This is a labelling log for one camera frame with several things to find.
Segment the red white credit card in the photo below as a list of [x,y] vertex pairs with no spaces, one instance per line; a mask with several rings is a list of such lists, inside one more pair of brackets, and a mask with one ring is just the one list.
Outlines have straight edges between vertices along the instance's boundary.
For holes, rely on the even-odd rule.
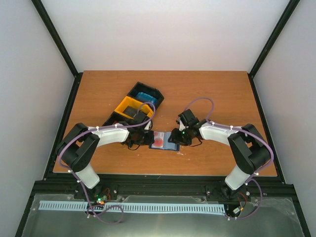
[[153,149],[162,149],[164,143],[164,132],[155,131],[154,132],[154,142],[151,145]]

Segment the blue leather card holder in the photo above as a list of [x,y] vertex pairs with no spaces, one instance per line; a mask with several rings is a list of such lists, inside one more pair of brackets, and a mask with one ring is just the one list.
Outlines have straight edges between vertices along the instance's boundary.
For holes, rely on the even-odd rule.
[[163,148],[161,150],[166,150],[166,151],[180,151],[180,146],[176,145],[174,143],[171,143],[168,141],[168,139],[170,138],[171,132],[164,132],[164,143],[163,143]]

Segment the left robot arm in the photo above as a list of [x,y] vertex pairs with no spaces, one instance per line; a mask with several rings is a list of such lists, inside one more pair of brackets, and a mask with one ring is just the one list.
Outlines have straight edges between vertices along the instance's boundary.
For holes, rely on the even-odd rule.
[[112,143],[150,145],[154,142],[151,128],[152,118],[142,111],[137,112],[132,119],[115,119],[112,124],[102,127],[77,123],[57,146],[56,155],[60,165],[83,183],[86,194],[96,199],[102,195],[103,187],[91,165],[95,150]]

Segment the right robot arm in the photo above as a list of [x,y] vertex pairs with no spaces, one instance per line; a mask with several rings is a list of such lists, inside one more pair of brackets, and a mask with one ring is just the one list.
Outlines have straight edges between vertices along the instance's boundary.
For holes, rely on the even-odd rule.
[[178,115],[177,123],[179,127],[171,131],[170,143],[191,146],[196,138],[200,143],[210,140],[231,148],[236,165],[225,178],[226,187],[231,191],[238,190],[274,161],[272,148],[252,124],[240,127],[218,124],[208,119],[200,121],[190,109]]

